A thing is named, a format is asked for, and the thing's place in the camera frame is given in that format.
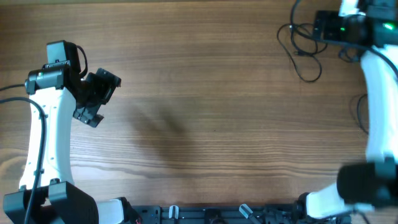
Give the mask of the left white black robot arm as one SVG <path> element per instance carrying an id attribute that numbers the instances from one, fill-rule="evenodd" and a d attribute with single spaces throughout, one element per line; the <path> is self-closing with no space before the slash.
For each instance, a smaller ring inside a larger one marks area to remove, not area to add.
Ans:
<path id="1" fill-rule="evenodd" d="M 72 120 L 91 127 L 121 79 L 81 68 L 83 49 L 60 40 L 47 44 L 48 62 L 24 83 L 31 106 L 27 162 L 17 192 L 6 194 L 5 214 L 14 223 L 122 223 L 123 202 L 96 202 L 74 184 L 70 165 Z"/>

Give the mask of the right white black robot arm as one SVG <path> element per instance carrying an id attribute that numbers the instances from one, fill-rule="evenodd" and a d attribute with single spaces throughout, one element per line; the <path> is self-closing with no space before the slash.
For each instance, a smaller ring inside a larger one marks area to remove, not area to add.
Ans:
<path id="1" fill-rule="evenodd" d="M 366 162 L 343 166 L 336 183 L 301 197 L 316 220 L 397 206 L 397 3 L 342 1 L 317 13 L 312 39 L 359 50 L 368 99 Z"/>

